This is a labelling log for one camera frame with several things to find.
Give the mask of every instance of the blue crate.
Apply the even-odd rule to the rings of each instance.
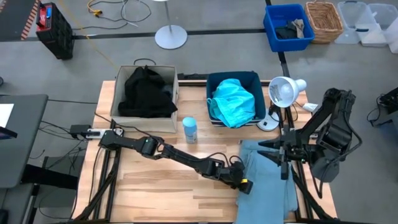
[[[220,72],[209,74],[206,83],[206,98],[213,98],[213,92],[216,91],[218,85],[226,79],[235,78],[241,82],[242,87],[253,94],[254,107],[256,115],[244,126],[255,125],[266,117],[266,104],[262,93],[262,86],[259,75],[256,72]],[[210,115],[209,104],[207,103],[207,112],[210,121],[215,126],[225,126],[225,124],[217,118]]]
[[[286,26],[288,21],[294,21],[295,19],[303,19],[304,21],[304,38],[278,39],[275,28]],[[315,38],[308,17],[305,15],[303,7],[299,4],[267,6],[263,23],[273,52],[304,50]]]

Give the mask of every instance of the wooden tabletop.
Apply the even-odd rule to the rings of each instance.
[[[113,100],[114,81],[105,81],[99,95],[96,112],[110,119],[109,111]],[[268,89],[263,87],[264,98],[269,102]],[[261,131],[257,126],[229,129],[214,127],[208,117],[206,108],[205,87],[180,87],[178,97],[178,131],[176,134],[151,133],[163,137],[175,148],[196,157],[206,157],[214,152],[223,152],[228,157],[239,154],[241,139],[274,139],[279,130]],[[301,92],[297,102],[307,102],[305,92]],[[301,128],[311,114],[296,106],[298,120],[296,128]],[[198,143],[187,144],[182,129],[182,119],[193,116],[198,123]],[[94,128],[109,128],[109,123],[95,116]],[[142,134],[128,132],[125,136],[139,138]],[[77,217],[89,202],[91,180],[95,155],[98,151],[98,140],[89,143],[78,188],[76,210]],[[103,163],[104,149],[101,149],[96,167],[93,195],[98,188]],[[309,191],[318,199],[318,203],[331,216],[336,217],[335,206],[328,184],[323,185],[323,199],[315,193],[311,173],[304,165]],[[298,201],[302,216],[305,209],[299,190]],[[235,205],[237,190],[230,189],[221,182],[204,179],[193,169],[168,159],[152,161],[130,149],[122,149],[118,181],[114,195],[112,222],[233,222],[236,218]],[[104,217],[107,193],[101,203],[99,217]],[[289,220],[294,220],[291,213]]]

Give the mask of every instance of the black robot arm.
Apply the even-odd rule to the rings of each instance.
[[[331,182],[339,172],[339,161],[355,150],[362,142],[349,125],[349,116],[355,96],[351,91],[331,88],[326,91],[322,106],[302,129],[284,129],[281,137],[260,142],[260,146],[279,149],[278,152],[259,151],[276,162],[281,168],[281,178],[289,176],[288,161],[308,162],[312,175],[322,182]],[[318,133],[316,144],[309,144],[310,136],[324,123]],[[352,134],[359,144],[350,149]]]
[[[158,151],[160,143],[164,148]],[[106,131],[99,145],[110,150],[120,147],[133,149],[142,156],[153,160],[171,159],[193,168],[202,177],[219,180],[232,189],[239,189],[245,194],[249,194],[251,191],[252,182],[243,177],[244,165],[239,161],[233,162],[230,166],[225,166],[225,162],[219,159],[210,157],[200,159],[189,155],[170,144],[164,143],[163,139],[159,137],[149,136],[132,139],[118,136],[113,131]]]

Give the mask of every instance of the spray can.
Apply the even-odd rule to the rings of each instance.
[[[194,144],[198,140],[198,127],[195,118],[186,117],[182,120],[182,126],[184,127],[185,139],[187,143]]]

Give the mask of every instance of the black cloth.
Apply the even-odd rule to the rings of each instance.
[[[278,39],[297,39],[297,28],[291,22],[284,27],[276,27],[275,32]]]
[[[118,107],[121,116],[169,118],[177,111],[170,87],[147,66],[136,68],[124,84],[124,92],[126,100]]]

